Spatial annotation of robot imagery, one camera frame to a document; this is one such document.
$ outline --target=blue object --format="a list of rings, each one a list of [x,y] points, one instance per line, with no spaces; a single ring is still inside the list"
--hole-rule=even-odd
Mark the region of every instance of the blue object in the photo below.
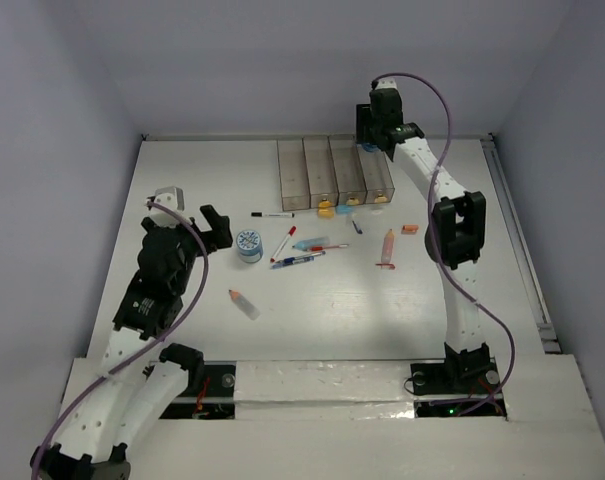
[[[329,244],[329,237],[309,238],[308,240],[300,240],[293,245],[296,250],[308,250],[311,247],[325,247]]]
[[[235,240],[240,258],[246,263],[255,263],[262,258],[262,239],[255,230],[242,230]]]
[[[346,215],[347,213],[353,212],[353,207],[350,205],[338,205],[335,207],[335,213],[338,215]]]
[[[365,152],[377,152],[379,149],[371,143],[361,143],[360,146]]]
[[[288,265],[290,263],[295,263],[296,260],[301,260],[303,258],[312,258],[312,257],[321,257],[322,255],[326,255],[325,251],[321,251],[321,252],[314,252],[312,254],[307,255],[302,255],[300,257],[289,257],[289,258],[284,258],[282,260],[279,260],[275,263],[282,263],[285,265]]]
[[[271,265],[271,269],[276,270],[278,268],[292,267],[293,265],[299,265],[300,263],[312,262],[313,260],[315,260],[315,257],[296,258],[294,261],[289,262],[289,263],[274,263],[273,265]]]

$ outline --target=black bracket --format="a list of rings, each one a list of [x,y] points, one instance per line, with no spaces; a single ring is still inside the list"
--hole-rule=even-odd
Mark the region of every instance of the black bracket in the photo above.
[[[31,456],[31,467],[39,448]],[[90,455],[83,455],[76,460],[64,455],[60,448],[56,444],[44,452],[39,472],[42,480],[128,480],[131,475],[131,464],[125,458],[125,444],[113,447],[106,462],[93,464]]]
[[[160,353],[160,362],[171,362],[189,372],[187,390],[202,388],[204,380],[204,354],[195,348],[172,343]]]
[[[442,198],[431,212],[440,243],[440,255],[451,270],[460,263],[477,261],[484,246],[486,199],[480,192],[465,192],[463,196]],[[429,256],[435,261],[429,232],[425,235],[425,245]]]
[[[497,372],[497,365],[489,356],[486,343],[477,350],[463,350],[460,353],[445,343],[444,350],[444,362],[411,364],[410,379],[414,395],[468,395],[479,377],[489,371]]]

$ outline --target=yellow lid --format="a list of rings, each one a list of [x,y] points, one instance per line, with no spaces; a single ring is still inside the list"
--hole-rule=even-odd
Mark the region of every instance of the yellow lid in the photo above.
[[[335,211],[332,208],[320,208],[318,209],[318,217],[320,218],[333,218]]]

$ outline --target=small bottle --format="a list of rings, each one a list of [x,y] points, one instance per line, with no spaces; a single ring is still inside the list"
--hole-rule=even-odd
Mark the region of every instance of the small bottle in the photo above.
[[[393,235],[393,230],[389,230],[384,236],[384,244],[382,245],[382,261],[380,263],[391,263],[394,240],[395,235]]]
[[[251,320],[256,320],[260,316],[260,311],[240,292],[229,290],[229,295],[231,295],[231,301],[235,303],[235,306],[242,310]]]
[[[329,244],[329,237],[309,238],[308,240],[300,240],[293,245],[296,250],[308,250],[311,247],[324,247]]]

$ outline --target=blue pen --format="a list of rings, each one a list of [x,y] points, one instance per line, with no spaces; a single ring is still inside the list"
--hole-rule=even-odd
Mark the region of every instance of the blue pen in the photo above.
[[[299,255],[297,257],[289,257],[289,258],[283,258],[282,260],[278,260],[277,262],[275,262],[276,264],[289,264],[289,263],[293,263],[296,260],[301,260],[303,258],[312,258],[312,257],[319,257],[321,255],[326,254],[325,251],[321,251],[321,252],[313,252],[313,253],[307,253],[306,255]]]
[[[275,270],[277,268],[291,267],[293,265],[299,265],[300,263],[312,262],[313,260],[315,260],[315,257],[296,258],[295,260],[288,263],[274,263],[271,265],[271,269]]]

